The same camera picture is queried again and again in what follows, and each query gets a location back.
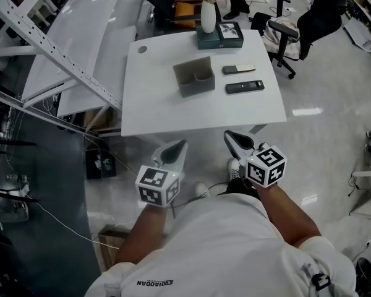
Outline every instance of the gray box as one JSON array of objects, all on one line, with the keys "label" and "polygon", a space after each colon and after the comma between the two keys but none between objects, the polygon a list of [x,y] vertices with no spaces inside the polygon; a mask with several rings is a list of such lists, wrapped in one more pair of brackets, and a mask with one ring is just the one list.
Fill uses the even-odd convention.
[{"label": "gray box", "polygon": [[183,98],[215,89],[215,75],[210,56],[173,66]]}]

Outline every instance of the white table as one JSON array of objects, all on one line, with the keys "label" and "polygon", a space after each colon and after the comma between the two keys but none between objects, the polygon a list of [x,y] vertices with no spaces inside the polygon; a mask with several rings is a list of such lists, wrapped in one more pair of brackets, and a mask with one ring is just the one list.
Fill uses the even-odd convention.
[{"label": "white table", "polygon": [[[275,73],[256,30],[243,30],[242,48],[197,49],[195,32],[130,44],[122,101],[122,135],[268,124],[286,121]],[[141,46],[147,51],[138,53]],[[182,98],[173,65],[211,56],[216,89]],[[256,70],[224,76],[223,66],[254,64]],[[227,95],[226,84],[262,80],[265,90]]]}]

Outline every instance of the black device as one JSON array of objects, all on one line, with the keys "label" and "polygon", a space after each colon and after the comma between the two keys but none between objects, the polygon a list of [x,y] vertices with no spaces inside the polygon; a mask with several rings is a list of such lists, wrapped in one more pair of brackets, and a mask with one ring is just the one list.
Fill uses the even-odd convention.
[{"label": "black device", "polygon": [[223,67],[223,74],[224,75],[231,75],[237,74],[238,72],[252,72],[255,71],[255,67],[253,64],[248,65],[233,65],[233,66],[224,66]]},{"label": "black device", "polygon": [[239,92],[253,92],[265,89],[262,80],[253,80],[250,82],[237,82],[235,84],[225,85],[225,91],[228,95]]}]

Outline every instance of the white cable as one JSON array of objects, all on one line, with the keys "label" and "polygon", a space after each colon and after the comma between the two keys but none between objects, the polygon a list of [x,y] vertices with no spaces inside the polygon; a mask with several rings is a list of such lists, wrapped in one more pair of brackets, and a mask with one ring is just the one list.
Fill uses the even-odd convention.
[{"label": "white cable", "polygon": [[46,111],[48,111],[48,113],[49,113],[51,116],[53,116],[53,114],[51,113],[51,109],[53,108],[53,106],[54,106],[54,103],[53,103],[53,102],[52,102],[51,107],[49,107],[48,99],[44,99],[44,100],[43,100],[43,107],[44,107],[44,109],[45,109]]},{"label": "white cable", "polygon": [[[94,240],[91,240],[91,239],[88,239],[87,237],[81,235],[80,233],[77,233],[76,231],[74,231],[72,228],[69,228],[67,225],[65,225],[62,221],[60,221],[58,218],[56,218],[51,212],[49,212],[48,210],[46,210],[42,205],[40,205],[38,202],[36,202],[36,205],[38,205],[41,209],[43,209],[46,213],[48,213],[50,216],[52,216],[56,221],[58,221],[62,226],[64,226],[65,228],[69,229],[71,232],[75,233],[76,235],[78,235],[79,237],[83,238],[83,239],[86,239],[88,240],[89,242],[93,242],[93,243],[96,243],[96,244],[101,244],[101,245],[104,245],[104,246],[107,246],[109,248],[113,248],[113,249],[119,249],[119,247],[116,247],[116,246],[111,246],[111,245],[108,245],[108,244],[105,244],[105,243],[102,243],[102,242],[99,242],[99,241],[94,241]],[[125,224],[128,224],[128,223],[133,223],[135,222],[136,220],[133,220],[133,221],[130,221],[130,222],[119,222],[117,223],[116,226],[118,225],[125,225]]]},{"label": "white cable", "polygon": [[[19,131],[20,131],[20,126],[21,126],[21,124],[22,124],[22,120],[23,120],[23,117],[24,117],[24,116],[25,116],[25,113],[23,113],[23,115],[22,115],[22,117],[21,117],[21,119],[20,119],[19,127],[18,127],[18,133],[17,133],[17,137],[15,138],[15,141],[18,139],[18,135],[19,135]],[[14,156],[15,147],[16,147],[16,145],[14,145],[14,148],[12,149],[11,157],[10,157],[9,159],[8,159],[8,157],[7,157],[7,154],[6,154],[6,159],[7,159],[8,164],[9,164],[9,161],[11,161],[11,160],[12,160],[12,157]]]},{"label": "white cable", "polygon": [[111,153],[109,150],[106,150],[104,148],[101,148],[97,143],[95,143],[94,141],[90,140],[85,135],[84,135],[84,138],[86,138],[88,141],[94,143],[99,149],[102,149],[105,152],[108,152],[109,154],[111,154],[119,163],[121,163],[122,165],[124,165],[133,175],[135,175],[137,177],[137,174],[128,165],[126,165],[122,160],[120,160],[115,154]]}]

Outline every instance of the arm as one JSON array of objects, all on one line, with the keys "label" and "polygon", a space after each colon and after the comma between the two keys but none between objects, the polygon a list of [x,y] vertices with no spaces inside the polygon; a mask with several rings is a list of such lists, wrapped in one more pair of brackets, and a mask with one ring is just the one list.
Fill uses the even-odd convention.
[{"label": "arm", "polygon": [[149,253],[161,248],[166,208],[147,205],[119,248],[116,263],[139,263]]},{"label": "arm", "polygon": [[277,184],[268,188],[255,184],[254,187],[285,242],[298,248],[307,239],[321,235],[313,220]]}]

